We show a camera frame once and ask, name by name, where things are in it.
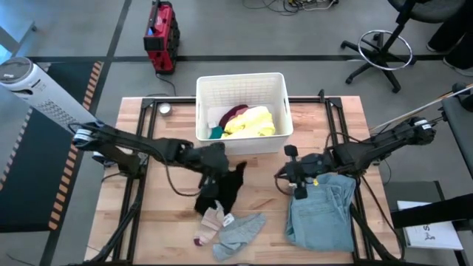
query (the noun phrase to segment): gray sock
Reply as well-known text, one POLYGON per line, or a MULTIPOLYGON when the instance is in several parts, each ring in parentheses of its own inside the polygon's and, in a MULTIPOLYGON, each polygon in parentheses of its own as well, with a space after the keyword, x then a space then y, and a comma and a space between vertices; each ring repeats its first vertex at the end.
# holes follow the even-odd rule
POLYGON ((244 218, 235 218, 219 232, 220 243, 214 244, 214 257, 224 261, 246 247, 266 223, 264 214, 251 214, 244 218))

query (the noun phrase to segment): metal footrest ring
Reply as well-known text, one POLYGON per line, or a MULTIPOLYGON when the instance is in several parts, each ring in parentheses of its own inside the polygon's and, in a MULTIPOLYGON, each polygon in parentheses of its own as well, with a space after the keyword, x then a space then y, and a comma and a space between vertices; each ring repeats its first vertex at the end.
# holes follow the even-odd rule
POLYGON ((378 69, 382 69, 382 70, 386 70, 386 71, 395 71, 395 70, 399 70, 399 69, 403 69, 404 67, 407 67, 412 59, 414 58, 414 54, 412 53, 412 48, 411 46, 407 43, 407 41, 398 36, 398 39, 401 40, 407 47, 407 49, 409 49, 409 60, 403 65, 403 66, 399 66, 399 67, 385 67, 385 66, 380 66, 380 65, 377 65, 375 63, 373 63, 364 53, 363 53, 363 50, 361 48, 361 43, 362 43, 362 40, 365 36, 369 35, 369 34, 373 34, 373 33, 380 33, 380 34, 389 34, 389 35, 392 35, 393 33, 390 32, 389 30, 370 30, 369 32, 363 34, 360 39, 358 40, 358 52, 360 53, 360 55, 363 57, 363 59, 368 62, 370 65, 374 66, 375 68, 378 68, 378 69))

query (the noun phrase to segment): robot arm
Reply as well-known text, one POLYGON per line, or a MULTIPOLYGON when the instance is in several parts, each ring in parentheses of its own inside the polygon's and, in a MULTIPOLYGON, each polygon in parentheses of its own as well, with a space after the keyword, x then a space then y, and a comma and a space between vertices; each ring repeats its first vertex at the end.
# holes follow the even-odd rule
POLYGON ((194 144, 187 140, 150 140, 99 122, 73 123, 70 126, 77 128, 72 142, 78 149, 101 153, 108 160, 116 162, 120 171, 129 177, 139 176, 142 158, 136 153, 126 154, 118 147, 148 154, 166 166, 201 173, 203 177, 200 188, 204 197, 214 197, 218 194, 218 180, 228 172, 229 162, 223 143, 213 143, 195 149, 194 144))
POLYGON ((366 140, 348 142, 327 147, 323 154, 308 154, 297 161, 297 148, 285 146, 285 153, 291 158, 275 178, 289 180, 296 184, 296 199, 307 197, 305 177, 316 177, 328 172, 359 177, 374 160, 384 160, 391 153, 405 145, 426 145, 435 137, 432 122, 412 117, 394 128, 366 140))

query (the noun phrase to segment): maroon cloth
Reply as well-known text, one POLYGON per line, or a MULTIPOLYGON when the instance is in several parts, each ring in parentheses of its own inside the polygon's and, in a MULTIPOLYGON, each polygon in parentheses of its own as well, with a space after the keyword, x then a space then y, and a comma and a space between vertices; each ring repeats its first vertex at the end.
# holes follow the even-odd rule
POLYGON ((222 129, 224 129, 228 121, 230 120, 230 117, 234 116, 238 110, 243 109, 243 108, 248 108, 248 106, 246 104, 241 104, 232 108, 230 111, 228 111, 228 113, 223 115, 222 119, 220 119, 219 126, 221 126, 222 129))
POLYGON ((239 115, 243 115, 243 113, 246 112, 246 110, 248 110, 248 109, 249 108, 247 107, 247 108, 243 108, 243 109, 240 109, 240 110, 236 111, 235 115, 228 119, 228 122, 230 122, 232 119, 234 119, 235 117, 237 117, 239 115))

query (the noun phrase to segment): plastic basket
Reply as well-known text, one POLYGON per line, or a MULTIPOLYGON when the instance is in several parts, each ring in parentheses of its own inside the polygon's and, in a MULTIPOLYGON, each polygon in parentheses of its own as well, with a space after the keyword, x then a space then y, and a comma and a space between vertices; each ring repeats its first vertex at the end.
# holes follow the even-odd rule
POLYGON ((292 133, 293 121, 281 73, 208 76, 197 80, 196 137, 202 145, 221 141, 227 155, 278 152, 292 133), (209 140, 209 123, 218 124, 225 113, 240 104, 266 106, 273 115, 275 135, 209 140))

